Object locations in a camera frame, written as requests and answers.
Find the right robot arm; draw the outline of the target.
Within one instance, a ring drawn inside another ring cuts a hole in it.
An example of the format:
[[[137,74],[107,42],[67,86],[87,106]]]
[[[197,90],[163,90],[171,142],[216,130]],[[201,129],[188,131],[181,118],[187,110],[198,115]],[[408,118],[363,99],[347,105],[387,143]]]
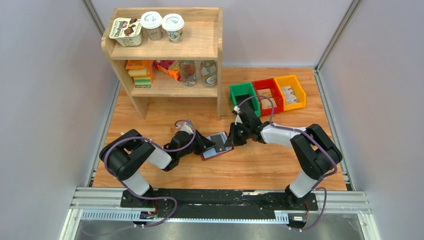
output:
[[[233,110],[233,114],[236,119],[230,125],[226,145],[243,146],[253,140],[294,150],[301,171],[285,189],[285,202],[289,208],[299,209],[305,203],[305,197],[324,178],[337,172],[343,155],[320,125],[288,127],[271,121],[261,122],[250,109]]]

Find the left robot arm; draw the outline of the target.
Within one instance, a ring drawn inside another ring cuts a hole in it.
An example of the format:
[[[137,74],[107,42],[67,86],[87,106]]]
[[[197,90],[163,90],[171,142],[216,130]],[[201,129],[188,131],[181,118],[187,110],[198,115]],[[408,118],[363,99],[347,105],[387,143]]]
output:
[[[215,142],[197,130],[179,130],[169,143],[156,145],[131,129],[106,145],[99,153],[105,169],[118,179],[133,195],[140,207],[148,207],[153,201],[152,187],[139,172],[144,163],[169,172],[182,157],[190,154],[201,155],[214,148]]]

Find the red leather card holder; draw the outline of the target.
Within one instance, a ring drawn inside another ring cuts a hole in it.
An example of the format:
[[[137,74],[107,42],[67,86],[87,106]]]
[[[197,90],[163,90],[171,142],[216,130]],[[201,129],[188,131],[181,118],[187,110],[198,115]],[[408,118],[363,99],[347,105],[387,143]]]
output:
[[[226,154],[234,149],[230,145],[225,145],[228,139],[228,134],[225,131],[206,136],[206,138],[215,143],[215,145],[201,154],[201,158],[203,161]]]

